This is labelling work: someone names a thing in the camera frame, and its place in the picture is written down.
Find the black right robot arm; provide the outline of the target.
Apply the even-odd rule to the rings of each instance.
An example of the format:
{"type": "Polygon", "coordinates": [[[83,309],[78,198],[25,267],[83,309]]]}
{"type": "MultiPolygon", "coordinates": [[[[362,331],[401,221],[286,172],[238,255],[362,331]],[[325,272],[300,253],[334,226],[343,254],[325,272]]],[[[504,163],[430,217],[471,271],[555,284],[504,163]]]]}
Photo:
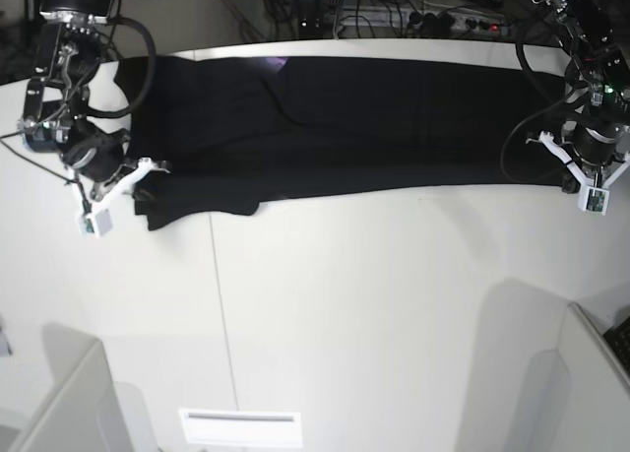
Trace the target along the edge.
{"type": "Polygon", "coordinates": [[[89,109],[89,83],[105,56],[97,28],[110,23],[113,1],[42,0],[44,24],[20,120],[31,151],[54,153],[95,183],[122,167],[123,135],[107,134],[88,118],[118,119],[132,109],[89,109]]]}

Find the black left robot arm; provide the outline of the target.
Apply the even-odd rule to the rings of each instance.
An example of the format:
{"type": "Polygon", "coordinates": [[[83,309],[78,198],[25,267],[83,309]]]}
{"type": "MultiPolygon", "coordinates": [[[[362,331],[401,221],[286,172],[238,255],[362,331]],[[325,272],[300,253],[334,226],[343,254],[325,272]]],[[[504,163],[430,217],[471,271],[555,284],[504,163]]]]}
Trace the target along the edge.
{"type": "Polygon", "coordinates": [[[605,196],[609,186],[629,165],[629,156],[616,152],[629,127],[629,67],[613,40],[608,16],[594,0],[532,0],[553,9],[555,19],[570,37],[567,69],[578,80],[572,90],[585,92],[575,100],[562,99],[548,109],[575,128],[566,140],[539,140],[564,163],[580,189],[605,196]]]}

